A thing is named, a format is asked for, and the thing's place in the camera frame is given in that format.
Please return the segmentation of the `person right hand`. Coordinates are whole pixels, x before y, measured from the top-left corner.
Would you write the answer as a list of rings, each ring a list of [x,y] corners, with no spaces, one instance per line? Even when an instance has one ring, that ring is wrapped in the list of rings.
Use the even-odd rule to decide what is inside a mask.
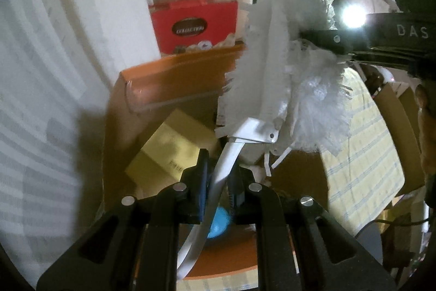
[[[414,96],[419,108],[417,120],[420,130],[420,161],[425,179],[428,179],[434,176],[436,171],[435,118],[428,110],[429,99],[422,85],[417,86]]]

